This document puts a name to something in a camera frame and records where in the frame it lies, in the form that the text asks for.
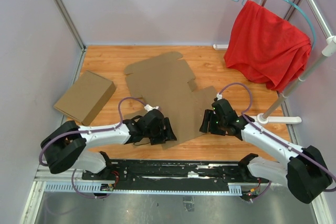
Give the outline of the folded brown cardboard box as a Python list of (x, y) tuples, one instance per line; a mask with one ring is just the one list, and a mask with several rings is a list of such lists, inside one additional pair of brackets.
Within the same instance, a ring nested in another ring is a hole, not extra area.
[(89, 126), (116, 89), (113, 81), (86, 71), (54, 104), (54, 108), (68, 118)]

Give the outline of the white clothes rack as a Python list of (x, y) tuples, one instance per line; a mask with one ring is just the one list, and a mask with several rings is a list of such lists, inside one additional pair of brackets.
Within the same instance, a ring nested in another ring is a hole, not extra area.
[(281, 94), (270, 108), (256, 116), (259, 123), (298, 124), (300, 117), (272, 117), (271, 114), (286, 101), (295, 89), (328, 57), (335, 53), (335, 35), (315, 0), (307, 0), (320, 28), (326, 47), (321, 56), (307, 67), (310, 53), (316, 44), (316, 31), (307, 14), (291, 0), (282, 0), (296, 9), (308, 23), (312, 38), (278, 17), (265, 7), (247, 0), (236, 0), (243, 5), (230, 35), (228, 45), (214, 45), (226, 50), (226, 66), (240, 71), (248, 80), (264, 83)]

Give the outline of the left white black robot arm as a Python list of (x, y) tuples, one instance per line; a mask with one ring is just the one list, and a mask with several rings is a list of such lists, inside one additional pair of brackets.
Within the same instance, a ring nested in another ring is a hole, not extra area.
[(151, 145), (177, 139), (169, 118), (156, 108), (112, 125), (83, 126), (67, 121), (41, 142), (39, 162), (52, 174), (82, 169), (105, 180), (112, 175), (109, 158), (105, 152), (91, 152), (91, 148), (133, 144), (144, 138)]

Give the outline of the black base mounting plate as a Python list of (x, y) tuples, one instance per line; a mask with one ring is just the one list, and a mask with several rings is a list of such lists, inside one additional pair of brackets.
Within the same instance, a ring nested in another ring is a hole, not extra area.
[(112, 181), (119, 175), (119, 189), (226, 189), (229, 184), (267, 183), (266, 179), (247, 178), (232, 161), (172, 161), (112, 159), (106, 171), (86, 171), (83, 180)]

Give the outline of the red cloth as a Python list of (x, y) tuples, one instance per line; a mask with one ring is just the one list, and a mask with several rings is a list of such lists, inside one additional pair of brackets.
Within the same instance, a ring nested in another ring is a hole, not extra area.
[(247, 1), (234, 22), (224, 60), (247, 80), (283, 92), (305, 70), (311, 46), (297, 27)]

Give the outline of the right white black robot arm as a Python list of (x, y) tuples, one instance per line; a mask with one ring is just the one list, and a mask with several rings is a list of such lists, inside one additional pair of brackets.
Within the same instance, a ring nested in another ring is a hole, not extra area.
[(335, 181), (320, 151), (314, 146), (302, 147), (268, 131), (252, 117), (238, 115), (226, 99), (216, 99), (204, 111), (200, 132), (234, 136), (252, 144), (274, 158), (266, 160), (251, 153), (238, 163), (238, 177), (244, 182), (263, 178), (289, 189), (300, 202), (309, 204), (323, 192), (331, 192)]

